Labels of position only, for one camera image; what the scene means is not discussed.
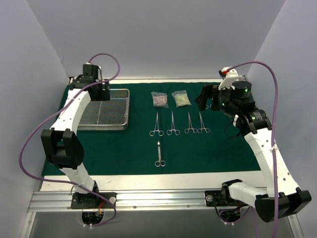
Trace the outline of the steel needle holder clamp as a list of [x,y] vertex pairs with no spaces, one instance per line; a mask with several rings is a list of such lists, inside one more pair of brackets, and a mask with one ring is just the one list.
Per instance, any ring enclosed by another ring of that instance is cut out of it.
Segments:
[[157,112],[156,114],[156,123],[155,123],[155,127],[153,130],[151,130],[149,132],[149,136],[153,137],[155,135],[158,135],[158,136],[163,136],[164,135],[164,132],[162,130],[160,130],[159,128],[159,113]]

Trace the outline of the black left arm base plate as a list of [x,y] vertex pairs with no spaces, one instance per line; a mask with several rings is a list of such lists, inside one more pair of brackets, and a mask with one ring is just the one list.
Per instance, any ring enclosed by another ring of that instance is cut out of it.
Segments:
[[[115,192],[100,192],[100,196],[106,198],[112,205],[116,203],[117,193]],[[97,209],[97,208],[111,208],[111,205],[108,202],[105,202],[103,199],[92,195],[90,193],[81,194],[73,193],[71,200],[71,209]]]

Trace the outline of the long steel scissors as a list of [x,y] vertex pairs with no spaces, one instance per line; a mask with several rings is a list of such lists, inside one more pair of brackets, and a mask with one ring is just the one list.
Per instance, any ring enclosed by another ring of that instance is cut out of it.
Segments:
[[161,146],[160,142],[157,142],[157,147],[158,147],[158,160],[155,162],[156,167],[165,167],[166,162],[162,159],[161,157]]

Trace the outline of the steel haemostat clamp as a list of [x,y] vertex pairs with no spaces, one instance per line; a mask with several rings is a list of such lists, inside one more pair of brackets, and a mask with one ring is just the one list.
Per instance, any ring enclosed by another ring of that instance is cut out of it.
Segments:
[[191,116],[190,113],[188,112],[188,127],[184,129],[184,132],[188,134],[189,132],[197,133],[198,130],[196,128],[193,128],[192,126],[192,121],[191,121]]

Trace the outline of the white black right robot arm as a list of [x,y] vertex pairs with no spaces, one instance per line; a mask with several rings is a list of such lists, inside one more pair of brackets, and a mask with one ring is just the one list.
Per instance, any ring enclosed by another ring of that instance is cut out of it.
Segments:
[[264,222],[297,214],[312,197],[302,190],[292,178],[276,145],[271,144],[272,124],[264,110],[256,106],[248,81],[235,81],[229,88],[218,85],[202,87],[195,99],[199,110],[206,109],[211,99],[211,110],[231,116],[232,124],[250,146],[265,180],[266,188],[260,189],[234,179],[222,183],[220,199],[224,204],[242,202],[255,208]]

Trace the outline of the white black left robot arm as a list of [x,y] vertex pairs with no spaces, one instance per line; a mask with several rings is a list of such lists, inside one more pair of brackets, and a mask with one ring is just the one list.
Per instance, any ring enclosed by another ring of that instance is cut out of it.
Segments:
[[83,194],[82,202],[89,208],[99,204],[97,183],[88,174],[83,160],[84,148],[77,137],[77,129],[85,108],[92,100],[108,101],[108,83],[85,86],[99,81],[99,76],[81,74],[69,85],[64,110],[50,129],[41,133],[41,140],[48,163],[61,170],[68,179],[76,183],[75,192]]

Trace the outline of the purple packet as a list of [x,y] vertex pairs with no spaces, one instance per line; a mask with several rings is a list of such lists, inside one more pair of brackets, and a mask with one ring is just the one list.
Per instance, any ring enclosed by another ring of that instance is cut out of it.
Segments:
[[169,108],[168,106],[168,96],[166,93],[161,92],[151,92],[153,106],[159,108]]

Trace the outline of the green surgical drape cloth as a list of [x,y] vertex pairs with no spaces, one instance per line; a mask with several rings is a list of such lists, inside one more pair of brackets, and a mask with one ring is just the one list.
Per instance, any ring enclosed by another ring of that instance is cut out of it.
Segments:
[[[128,127],[121,131],[79,131],[85,151],[84,165],[90,175],[154,175],[257,171],[259,165],[246,141],[220,111],[199,111],[197,105],[179,107],[171,95],[186,90],[191,102],[200,94],[201,83],[123,84],[130,91]],[[166,93],[169,108],[153,106],[151,92]],[[163,136],[149,136],[156,114]],[[170,136],[171,112],[179,135]],[[210,133],[186,134],[188,112],[193,128],[200,128],[201,113]],[[156,167],[157,142],[165,167]]]

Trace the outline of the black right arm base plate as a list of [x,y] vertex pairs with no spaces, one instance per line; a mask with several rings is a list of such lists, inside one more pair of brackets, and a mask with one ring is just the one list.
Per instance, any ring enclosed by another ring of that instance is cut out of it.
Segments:
[[221,193],[221,190],[205,190],[205,202],[207,207],[243,207],[245,203],[238,200],[226,200]]

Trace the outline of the steel mesh instrument tray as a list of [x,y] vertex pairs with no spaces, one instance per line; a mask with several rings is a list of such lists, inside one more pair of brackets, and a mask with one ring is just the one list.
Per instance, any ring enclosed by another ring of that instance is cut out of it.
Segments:
[[118,131],[128,126],[130,91],[110,89],[109,101],[91,101],[85,108],[79,131]]

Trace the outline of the green packet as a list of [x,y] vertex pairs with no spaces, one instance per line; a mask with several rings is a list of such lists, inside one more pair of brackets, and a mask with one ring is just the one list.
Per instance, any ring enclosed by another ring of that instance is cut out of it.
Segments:
[[174,91],[171,95],[175,100],[177,108],[191,105],[186,90]]

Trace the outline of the steel forceps clamp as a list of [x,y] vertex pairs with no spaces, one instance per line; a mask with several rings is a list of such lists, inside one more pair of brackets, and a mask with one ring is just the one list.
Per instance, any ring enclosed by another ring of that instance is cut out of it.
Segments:
[[166,134],[167,134],[168,136],[170,136],[170,135],[172,135],[173,133],[174,133],[175,135],[179,135],[179,134],[180,134],[180,130],[178,130],[178,129],[175,128],[174,115],[173,115],[173,112],[171,112],[171,128],[166,131]]

